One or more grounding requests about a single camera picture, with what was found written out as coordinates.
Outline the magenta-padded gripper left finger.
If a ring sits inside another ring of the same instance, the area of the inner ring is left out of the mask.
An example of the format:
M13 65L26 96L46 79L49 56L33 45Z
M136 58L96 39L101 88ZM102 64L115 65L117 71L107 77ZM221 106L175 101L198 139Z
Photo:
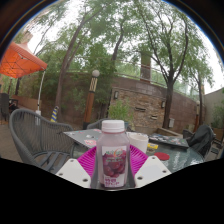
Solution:
M84 188L96 188L99 184L96 148L89 149L78 159L69 159L56 175Z

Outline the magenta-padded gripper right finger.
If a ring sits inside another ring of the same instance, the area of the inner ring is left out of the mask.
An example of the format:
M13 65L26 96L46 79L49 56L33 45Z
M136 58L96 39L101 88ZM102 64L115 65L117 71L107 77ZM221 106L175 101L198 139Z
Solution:
M130 168L136 188L171 174L157 156L147 156L134 146L130 146Z

